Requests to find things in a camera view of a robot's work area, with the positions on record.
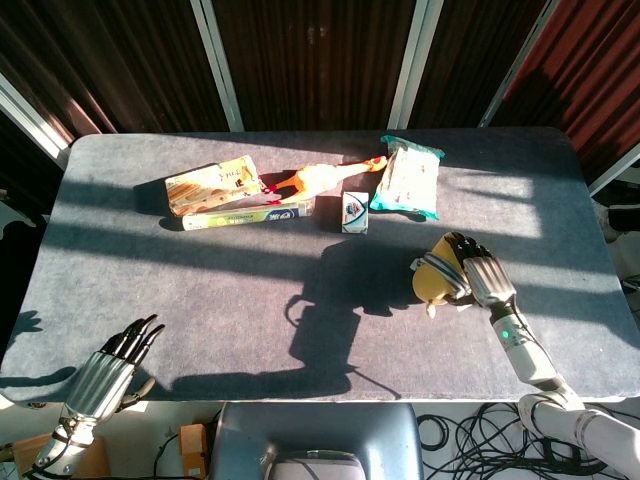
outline cardboard box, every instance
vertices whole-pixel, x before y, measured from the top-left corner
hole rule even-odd
[[[20,476],[31,469],[38,453],[50,438],[51,434],[45,433],[13,444],[13,461]],[[111,472],[104,438],[95,437],[91,446],[84,452],[73,477],[108,477],[109,475]]]
[[[204,425],[180,427],[180,455],[185,477],[205,478],[209,475],[209,445]]]
[[[342,233],[367,233],[369,229],[369,194],[342,194]]]

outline robot finger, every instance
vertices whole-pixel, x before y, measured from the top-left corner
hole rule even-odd
[[[108,352],[109,354],[117,357],[118,354],[122,351],[122,347],[127,341],[127,336],[125,332],[119,333],[115,337],[113,337],[113,346],[111,347],[111,351]]]
[[[138,390],[137,392],[132,393],[131,395],[125,395],[122,398],[122,403],[120,403],[120,406],[118,407],[118,410],[116,410],[116,412],[120,412],[120,411],[124,410],[125,408],[129,408],[129,407],[135,405],[136,403],[138,403],[140,400],[142,400],[142,398],[145,395],[147,395],[151,391],[151,389],[153,388],[153,386],[155,384],[156,384],[156,379],[154,377],[150,377],[144,383],[144,385],[142,385],[140,390]]]
[[[144,323],[142,318],[139,318],[135,322],[131,323],[124,332],[122,332],[121,338],[115,345],[112,354],[118,358],[125,358],[127,352],[130,350],[131,345],[136,341],[136,333],[140,330]]]
[[[147,352],[153,345],[155,339],[162,333],[164,330],[164,325],[158,325],[156,328],[151,330],[151,332],[145,337],[144,341],[140,344],[138,348],[136,348],[126,359],[129,363],[132,363],[136,367],[142,363],[144,357],[147,355]]]
[[[488,248],[486,248],[484,245],[480,245],[478,244],[478,250],[479,250],[479,257],[493,257],[493,255],[491,255],[491,252],[489,251]]]
[[[118,341],[119,335],[120,334],[114,335],[109,340],[107,340],[106,343],[100,349],[100,352],[111,355],[113,352],[113,349],[115,348],[116,342]]]
[[[476,303],[476,299],[472,294],[465,295],[460,298],[454,298],[452,295],[445,295],[444,299],[448,304],[454,305],[456,307],[463,307],[465,305],[472,305]]]
[[[460,265],[463,265],[465,258],[476,256],[475,246],[477,243],[473,238],[465,237],[459,232],[451,232],[447,234],[446,238]]]
[[[131,330],[131,334],[129,335],[129,338],[127,339],[127,341],[125,342],[125,344],[123,345],[120,353],[121,358],[127,360],[131,354],[140,346],[140,344],[142,343],[142,338],[144,337],[144,334],[147,332],[147,329],[149,328],[149,325],[157,318],[157,315],[151,315],[148,318],[145,318],[144,320],[140,319],[139,323],[137,323],[137,325]]]

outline snack bag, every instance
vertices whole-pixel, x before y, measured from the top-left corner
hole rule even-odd
[[[437,219],[438,166],[444,152],[392,135],[380,140],[388,144],[391,157],[370,208],[416,212]]]
[[[165,185],[169,208],[178,217],[256,195],[263,188],[248,155],[167,178]]]

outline small white box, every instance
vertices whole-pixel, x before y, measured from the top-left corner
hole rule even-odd
[[[342,194],[342,233],[367,233],[369,228],[369,194]]]

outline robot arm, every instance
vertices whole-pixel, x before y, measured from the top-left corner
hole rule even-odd
[[[60,424],[25,474],[27,478],[71,477],[85,449],[93,442],[93,428],[115,412],[134,405],[151,390],[154,379],[149,379],[135,394],[125,396],[137,367],[164,329],[164,325],[159,325],[147,333],[155,318],[152,315],[136,320],[89,357],[62,407]]]
[[[491,325],[516,375],[541,390],[518,402],[525,427],[578,445],[627,477],[640,479],[640,430],[585,408],[518,310],[516,290],[500,262],[472,238],[454,238],[452,247],[473,296],[491,311]]]

